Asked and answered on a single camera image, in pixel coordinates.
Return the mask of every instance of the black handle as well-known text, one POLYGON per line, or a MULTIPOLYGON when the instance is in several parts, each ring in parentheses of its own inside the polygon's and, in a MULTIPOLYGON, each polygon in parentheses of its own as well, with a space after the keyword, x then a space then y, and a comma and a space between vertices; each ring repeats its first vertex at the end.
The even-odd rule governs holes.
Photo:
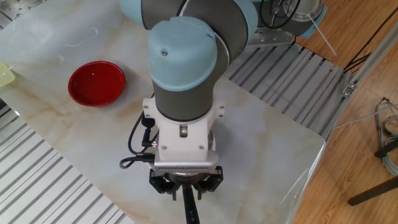
POLYGON ((185 218, 187 224, 200 224, 197 205, 193 196, 191 185, 183 185, 182 193, 184 196, 185 218))

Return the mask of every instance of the metal bracket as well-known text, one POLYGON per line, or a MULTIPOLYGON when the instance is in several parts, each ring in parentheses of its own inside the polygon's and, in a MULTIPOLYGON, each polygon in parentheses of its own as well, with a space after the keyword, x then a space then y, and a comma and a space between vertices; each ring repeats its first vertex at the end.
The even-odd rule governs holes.
POLYGON ((291 33, 280 29, 271 30, 268 28, 258 28, 253 37, 249 40, 248 46, 253 47, 278 47, 290 45, 294 40, 291 33))
POLYGON ((344 90, 342 92, 343 97, 351 98, 352 95, 354 94, 356 88, 357 88, 357 86, 354 83, 347 84, 346 88, 344 88, 344 90))

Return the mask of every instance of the metal grating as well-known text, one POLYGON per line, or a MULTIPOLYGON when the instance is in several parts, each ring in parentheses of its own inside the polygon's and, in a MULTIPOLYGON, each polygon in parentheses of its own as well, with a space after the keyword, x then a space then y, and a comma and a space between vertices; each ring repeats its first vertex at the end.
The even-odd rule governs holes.
POLYGON ((134 223, 8 106, 0 180, 0 223, 134 223))
POLYGON ((349 100, 341 93, 351 74, 299 44, 248 48, 224 76, 325 139, 349 100))
POLYGON ((0 0, 0 30, 47 0, 0 0))

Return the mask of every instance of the wire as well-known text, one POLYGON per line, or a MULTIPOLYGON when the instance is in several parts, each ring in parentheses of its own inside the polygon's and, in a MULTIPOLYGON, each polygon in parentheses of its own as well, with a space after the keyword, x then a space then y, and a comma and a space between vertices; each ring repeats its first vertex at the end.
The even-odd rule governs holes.
MULTIPOLYGON (((281 0, 281 2, 279 3, 279 6, 281 6, 283 2, 285 2, 285 0, 281 0)), ((287 6, 287 11, 289 11, 291 3, 292 3, 292 0, 290 0, 289 5, 287 6)), ((287 12, 283 16, 278 16, 278 14, 276 14, 275 16, 276 16, 276 18, 283 19, 287 16, 287 12)))
MULTIPOLYGON (((387 100, 382 100, 379 105, 377 106, 377 112, 379 111, 384 111, 384 109, 380 110, 381 106, 384 103, 389 103, 387 100)), ((376 116, 376 121, 377 121, 377 127, 379 130, 379 143, 380 143, 380 148, 383 148, 384 146, 386 146, 387 144, 389 144, 391 142, 391 140, 395 139, 395 138, 389 138, 387 139, 387 141, 383 141, 383 128, 381 126, 381 120, 380 120, 380 115, 377 114, 376 116)), ((381 158, 381 160, 383 161, 384 166, 387 168, 387 170, 393 174, 393 175, 398 175, 398 166, 394 164, 394 162, 391 160, 391 158, 388 156, 388 154, 386 156, 384 156, 383 158, 381 158)))
POLYGON ((285 25, 293 18, 294 14, 296 13, 297 9, 299 8, 299 4, 300 4, 300 2, 301 2, 301 0, 298 0, 298 1, 297 1, 297 4, 296 4, 296 6, 294 7, 294 10, 293 10, 292 14, 285 20, 285 22, 283 22, 283 23, 281 23, 280 25, 277 25, 277 26, 270 26, 270 25, 268 25, 268 24, 264 21, 264 18, 263 18, 263 16, 262 16, 262 7, 263 7, 263 5, 264 5, 264 1, 265 1, 265 0, 262 0, 262 1, 261 1, 261 4, 260 4, 260 20, 261 20, 261 22, 264 24, 264 26, 265 26, 266 28, 268 28, 268 29, 279 29, 279 28, 285 26, 285 25))
POLYGON ((395 116, 388 117, 387 119, 385 119, 385 120, 383 121, 383 128, 384 128, 384 130, 386 131, 387 134, 391 135, 391 136, 394 137, 394 138, 398 138, 398 134, 393 133, 392 131, 390 131, 390 130, 387 128, 387 124, 388 124, 390 121, 396 121, 396 120, 398 120, 398 116, 395 115, 395 116))
POLYGON ((353 59, 351 59, 351 61, 347 64, 347 66, 345 66, 344 70, 346 70, 349 66, 352 65, 353 61, 356 59, 356 57, 358 57, 361 52, 369 45, 369 43, 373 40, 373 38, 377 35, 377 33, 383 28, 384 25, 386 25, 386 23, 388 22, 388 20, 391 19, 391 17, 398 11, 398 7, 396 7, 396 9, 387 17, 386 20, 384 20, 384 22, 379 26, 379 28, 375 31, 375 33, 372 35, 372 37, 363 45, 363 47, 361 48, 361 50, 359 50, 359 52, 353 57, 353 59))
POLYGON ((349 68, 345 69, 344 71, 345 71, 345 72, 348 72, 348 71, 350 71, 350 70, 356 68, 358 65, 361 65, 362 63, 364 63, 364 62, 366 61, 366 59, 368 59, 368 58, 364 58, 364 59, 362 59, 362 60, 356 62, 354 65, 350 66, 349 68))
POLYGON ((353 121, 348 121, 347 123, 344 123, 344 124, 342 124, 342 125, 339 125, 339 126, 334 127, 334 129, 338 129, 338 128, 341 128, 341 127, 346 126, 346 125, 348 125, 348 124, 352 124, 352 123, 355 123, 355 122, 357 122, 357 121, 362 121, 362 120, 364 120, 364 119, 371 118, 371 117, 374 116, 374 115, 377 115, 377 114, 379 114, 379 113, 381 113, 381 112, 383 112, 383 111, 386 111, 386 110, 388 110, 388 109, 390 109, 390 108, 393 108, 393 107, 396 107, 396 106, 398 106, 398 105, 392 105, 392 106, 388 106, 388 107, 386 107, 386 108, 383 108, 383 109, 381 109, 381 110, 377 110, 377 111, 374 112, 373 114, 367 115, 367 116, 365 116, 365 117, 363 117, 363 118, 355 119, 355 120, 353 120, 353 121))
POLYGON ((129 151, 130 151, 131 153, 133 153, 134 155, 136 155, 136 156, 138 155, 138 152, 136 152, 136 151, 134 151, 134 150, 132 149, 132 147, 131 147, 131 141, 132 141, 132 137, 133 137, 134 133, 136 132, 136 129, 137 129, 137 127, 138 127, 138 124, 140 123, 140 121, 142 120, 143 117, 144 117, 144 112, 142 112, 141 115, 138 117, 138 120, 136 121, 136 124, 135 124, 134 127, 132 128, 132 131, 131 131, 130 136, 129 136, 129 141, 128 141, 128 143, 127 143, 127 146, 128 146, 128 148, 129 148, 129 151))
POLYGON ((119 163, 119 167, 122 169, 127 169, 131 167, 131 165, 136 162, 136 161, 141 161, 141 162, 153 162, 155 160, 155 155, 154 154, 148 154, 148 155, 143 155, 143 156, 134 156, 134 157, 128 157, 125 159, 122 159, 119 163))

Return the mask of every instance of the black cable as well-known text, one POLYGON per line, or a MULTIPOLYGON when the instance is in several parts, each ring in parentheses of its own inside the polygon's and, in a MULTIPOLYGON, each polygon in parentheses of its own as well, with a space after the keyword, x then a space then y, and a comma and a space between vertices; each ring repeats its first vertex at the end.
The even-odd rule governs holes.
POLYGON ((119 163, 119 167, 122 169, 129 168, 134 162, 141 161, 141 162, 154 162, 155 155, 154 154, 147 154, 143 156, 134 156, 122 159, 119 163))
MULTIPOLYGON (((156 135, 152 138, 152 142, 157 138, 159 135, 159 132, 156 133, 156 135)), ((125 159, 122 159, 119 163, 119 167, 122 169, 127 169, 131 167, 131 165, 136 162, 136 161, 141 161, 141 162, 154 162, 155 160, 155 155, 151 153, 144 153, 149 147, 144 147, 144 149, 141 151, 142 155, 139 156, 134 156, 134 157, 128 157, 125 159)))
MULTIPOLYGON (((154 138, 152 138, 151 142, 153 142, 157 138, 158 135, 159 135, 159 132, 156 133, 154 138)), ((141 153, 144 153, 148 148, 149 148, 149 146, 144 147, 144 149, 141 151, 141 153)))
MULTIPOLYGON (((283 0, 282 2, 280 2, 280 4, 279 4, 278 6, 283 5, 284 2, 285 2, 285 0, 283 0)), ((289 5, 287 6, 287 12, 288 12, 289 9, 290 9, 291 3, 292 3, 292 0, 290 0, 289 5)), ((287 12, 285 12, 285 14, 284 14, 283 16, 278 16, 278 14, 276 14, 275 16, 276 16, 276 18, 283 19, 283 18, 285 18, 285 17, 287 16, 287 12)))
POLYGON ((348 71, 352 70, 353 68, 357 67, 358 65, 364 63, 364 62, 366 61, 366 59, 367 59, 367 58, 364 58, 364 59, 362 59, 362 60, 356 62, 354 65, 352 65, 352 66, 350 66, 349 68, 347 68, 347 69, 345 70, 345 72, 348 72, 348 71))
POLYGON ((129 136, 129 141, 127 142, 127 147, 129 148, 129 151, 131 153, 133 153, 134 155, 138 156, 138 152, 134 151, 131 147, 131 141, 132 141, 132 137, 134 135, 134 133, 136 132, 136 129, 138 127, 138 124, 140 123, 140 121, 142 120, 142 118, 144 117, 144 112, 141 113, 141 115, 138 117, 138 120, 136 121, 136 124, 134 125, 134 127, 131 130, 130 136, 129 136))
POLYGON ((261 4, 260 4, 260 20, 264 24, 264 26, 266 28, 268 28, 268 29, 279 29, 279 28, 283 27, 284 25, 286 25, 293 18, 294 14, 296 13, 297 9, 299 8, 300 2, 301 2, 301 0, 297 1, 297 4, 294 7, 294 10, 293 10, 292 14, 286 19, 285 22, 283 22, 283 23, 281 23, 280 25, 277 25, 277 26, 270 26, 270 25, 267 25, 267 23, 264 21, 264 18, 262 16, 262 7, 264 5, 264 0, 262 0, 261 4))
POLYGON ((349 64, 348 66, 351 66, 351 65, 353 65, 354 63, 356 63, 356 62, 358 62, 358 61, 360 61, 360 60, 368 59, 368 57, 369 57, 370 54, 371 54, 371 53, 368 53, 367 55, 365 55, 365 56, 363 56, 363 57, 361 57, 361 58, 356 59, 355 61, 353 61, 353 62, 352 62, 351 64, 349 64))
POLYGON ((377 33, 383 28, 384 25, 386 25, 386 23, 388 22, 388 20, 391 19, 391 17, 398 11, 398 7, 396 7, 396 9, 390 14, 390 16, 387 17, 387 19, 380 25, 380 27, 375 31, 375 33, 372 35, 372 37, 365 43, 365 45, 363 45, 363 47, 361 48, 361 50, 359 50, 359 52, 353 57, 353 59, 351 59, 351 61, 347 64, 347 66, 345 67, 348 68, 350 65, 352 65, 353 61, 356 59, 356 57, 358 57, 360 55, 360 53, 369 45, 369 43, 373 40, 373 38, 377 35, 377 33))

